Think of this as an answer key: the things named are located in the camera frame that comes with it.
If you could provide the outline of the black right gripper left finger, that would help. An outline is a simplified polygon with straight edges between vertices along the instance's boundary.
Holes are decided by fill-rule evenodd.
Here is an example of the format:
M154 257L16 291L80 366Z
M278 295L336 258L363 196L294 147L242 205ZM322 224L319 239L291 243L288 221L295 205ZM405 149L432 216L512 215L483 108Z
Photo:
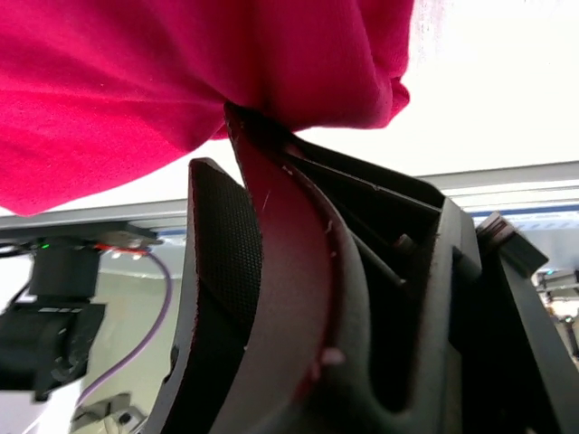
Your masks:
M171 367L146 433L210 431L249 341L261 266L261 232L249 195L215 161L192 160Z

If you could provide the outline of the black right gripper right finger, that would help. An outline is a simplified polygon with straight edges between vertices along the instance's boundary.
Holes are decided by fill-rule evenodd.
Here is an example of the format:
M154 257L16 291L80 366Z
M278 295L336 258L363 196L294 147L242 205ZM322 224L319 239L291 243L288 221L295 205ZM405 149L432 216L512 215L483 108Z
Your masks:
M228 104L225 118L237 163L295 155L295 136L258 112ZM374 432L369 296L344 221L328 232L260 232L256 314L212 432Z

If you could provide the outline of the pink t shirt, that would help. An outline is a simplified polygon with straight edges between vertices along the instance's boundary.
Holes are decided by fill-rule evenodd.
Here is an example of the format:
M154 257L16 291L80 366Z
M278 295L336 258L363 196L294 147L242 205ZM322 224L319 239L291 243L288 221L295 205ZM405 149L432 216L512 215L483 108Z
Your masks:
M410 1L4 1L1 205L126 184L224 133L233 103L301 130L409 101Z

